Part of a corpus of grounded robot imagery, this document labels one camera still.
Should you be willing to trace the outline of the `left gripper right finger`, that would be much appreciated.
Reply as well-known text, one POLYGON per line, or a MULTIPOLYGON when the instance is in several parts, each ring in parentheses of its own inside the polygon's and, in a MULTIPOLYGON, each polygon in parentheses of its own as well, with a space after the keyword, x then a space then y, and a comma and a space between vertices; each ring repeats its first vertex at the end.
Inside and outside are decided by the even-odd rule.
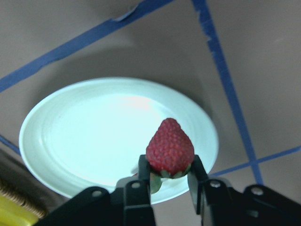
POLYGON ((198 155, 194 156, 187 175, 196 214, 202 226, 229 226, 233 211, 232 198, 226 184, 210 178, 198 155))

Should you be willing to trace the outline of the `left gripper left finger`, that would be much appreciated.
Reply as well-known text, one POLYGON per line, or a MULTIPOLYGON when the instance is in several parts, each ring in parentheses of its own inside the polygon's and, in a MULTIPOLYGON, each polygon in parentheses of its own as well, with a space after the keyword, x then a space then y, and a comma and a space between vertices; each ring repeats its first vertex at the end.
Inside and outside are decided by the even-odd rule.
POLYGON ((151 206, 150 164, 146 155, 140 155, 138 177, 131 177, 124 187, 123 225, 154 226, 155 217, 151 206))

